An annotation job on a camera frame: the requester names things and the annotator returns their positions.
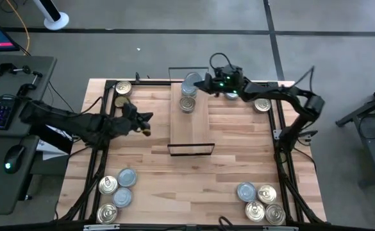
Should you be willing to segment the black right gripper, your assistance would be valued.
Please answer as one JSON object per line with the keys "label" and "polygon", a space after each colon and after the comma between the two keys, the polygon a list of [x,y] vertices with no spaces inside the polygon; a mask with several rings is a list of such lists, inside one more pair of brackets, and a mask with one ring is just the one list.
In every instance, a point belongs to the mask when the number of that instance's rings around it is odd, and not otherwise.
{"label": "black right gripper", "polygon": [[206,73],[204,81],[194,83],[194,86],[207,94],[218,96],[221,92],[238,94],[244,86],[243,68],[236,65],[221,67],[214,78]]}

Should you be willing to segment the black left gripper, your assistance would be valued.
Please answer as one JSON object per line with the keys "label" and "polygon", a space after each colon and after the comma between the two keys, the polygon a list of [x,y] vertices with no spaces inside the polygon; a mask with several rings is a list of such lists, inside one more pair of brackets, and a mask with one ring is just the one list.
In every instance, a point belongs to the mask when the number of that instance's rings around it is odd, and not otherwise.
{"label": "black left gripper", "polygon": [[151,126],[148,123],[153,117],[152,112],[138,113],[138,120],[145,122],[140,125],[137,120],[137,107],[132,103],[125,103],[122,107],[121,117],[108,117],[105,120],[105,134],[109,138],[126,136],[130,131],[140,131],[146,136],[151,135]]}

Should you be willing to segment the white paper sheet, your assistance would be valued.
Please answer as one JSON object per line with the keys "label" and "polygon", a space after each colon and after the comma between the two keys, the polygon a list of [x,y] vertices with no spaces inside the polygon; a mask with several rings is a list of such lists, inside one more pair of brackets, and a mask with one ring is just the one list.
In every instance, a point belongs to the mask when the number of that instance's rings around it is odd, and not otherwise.
{"label": "white paper sheet", "polygon": [[62,151],[56,146],[53,146],[52,144],[49,144],[41,139],[37,144],[36,151],[39,151],[43,154],[42,160],[49,160],[51,158],[68,155],[68,153],[66,153],[65,151]]}

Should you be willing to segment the black desk clamp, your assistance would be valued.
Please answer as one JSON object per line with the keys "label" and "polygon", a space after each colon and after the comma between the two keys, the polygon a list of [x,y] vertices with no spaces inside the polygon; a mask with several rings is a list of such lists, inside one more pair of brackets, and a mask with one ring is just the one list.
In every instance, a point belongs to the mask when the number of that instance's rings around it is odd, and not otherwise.
{"label": "black desk clamp", "polygon": [[17,74],[19,72],[22,72],[22,73],[25,73],[25,74],[31,74],[31,69],[27,65],[23,65],[21,68],[18,68],[12,63],[1,63],[0,64],[0,76],[2,76],[5,73]]}
{"label": "black desk clamp", "polygon": [[39,78],[43,77],[43,74],[37,71],[33,71],[32,75],[34,76],[32,83],[25,83],[21,85],[17,92],[18,97],[24,97],[30,90],[35,90],[37,88],[36,82]]}

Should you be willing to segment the black computer mouse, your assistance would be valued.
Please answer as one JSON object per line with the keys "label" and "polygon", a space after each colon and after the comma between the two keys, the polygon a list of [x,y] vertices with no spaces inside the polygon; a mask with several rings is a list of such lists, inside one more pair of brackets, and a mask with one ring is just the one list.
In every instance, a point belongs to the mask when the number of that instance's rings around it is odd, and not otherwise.
{"label": "black computer mouse", "polygon": [[22,158],[25,152],[25,147],[21,144],[12,146],[4,157],[4,171],[7,174],[14,174],[18,172],[22,165]]}

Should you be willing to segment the white pole stand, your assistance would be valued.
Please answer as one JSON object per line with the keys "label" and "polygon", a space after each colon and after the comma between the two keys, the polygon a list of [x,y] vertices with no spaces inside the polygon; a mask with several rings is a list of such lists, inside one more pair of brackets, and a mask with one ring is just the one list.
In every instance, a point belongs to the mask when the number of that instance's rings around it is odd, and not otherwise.
{"label": "white pole stand", "polygon": [[69,16],[59,11],[53,0],[33,0],[44,16],[44,26],[52,31],[60,30],[69,23]]}

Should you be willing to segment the dark grey computer desk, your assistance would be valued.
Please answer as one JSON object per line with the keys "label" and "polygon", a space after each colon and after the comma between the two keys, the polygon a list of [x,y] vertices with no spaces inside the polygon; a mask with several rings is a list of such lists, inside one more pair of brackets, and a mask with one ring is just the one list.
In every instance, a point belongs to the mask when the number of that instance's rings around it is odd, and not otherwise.
{"label": "dark grey computer desk", "polygon": [[[25,83],[35,82],[37,88],[27,93],[27,97],[41,100],[47,89],[57,59],[51,56],[19,56],[0,55],[0,64],[12,63],[18,68],[23,65],[30,67],[32,71],[42,74],[41,78],[35,79],[24,73],[4,74],[0,76],[0,96],[16,95],[20,86]],[[31,126],[24,124],[19,119],[24,104],[20,104],[7,130],[0,130],[0,214],[11,214],[19,199],[22,185],[30,173],[31,165],[36,153],[40,137],[30,135]],[[16,173],[5,172],[5,156],[12,146],[22,145],[25,147],[21,157],[21,166]]]}

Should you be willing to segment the wooden shelf with black frame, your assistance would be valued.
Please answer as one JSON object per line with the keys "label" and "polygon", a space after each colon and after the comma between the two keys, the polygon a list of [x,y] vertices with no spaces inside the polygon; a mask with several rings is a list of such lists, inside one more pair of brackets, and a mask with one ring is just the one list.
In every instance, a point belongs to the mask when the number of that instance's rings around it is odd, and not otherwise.
{"label": "wooden shelf with black frame", "polygon": [[207,67],[170,67],[170,156],[210,156],[215,144],[210,138],[208,95],[197,88],[196,99],[181,95],[181,83],[190,72],[207,72]]}

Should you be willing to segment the grey metal bracket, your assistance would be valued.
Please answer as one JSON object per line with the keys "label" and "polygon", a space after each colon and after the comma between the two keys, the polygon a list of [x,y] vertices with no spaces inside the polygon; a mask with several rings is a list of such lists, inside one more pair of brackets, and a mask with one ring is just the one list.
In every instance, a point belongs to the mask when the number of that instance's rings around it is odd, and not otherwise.
{"label": "grey metal bracket", "polygon": [[288,226],[263,226],[262,231],[299,231],[299,228]]}
{"label": "grey metal bracket", "polygon": [[113,231],[120,230],[119,224],[109,224],[109,225],[85,225],[83,231]]}

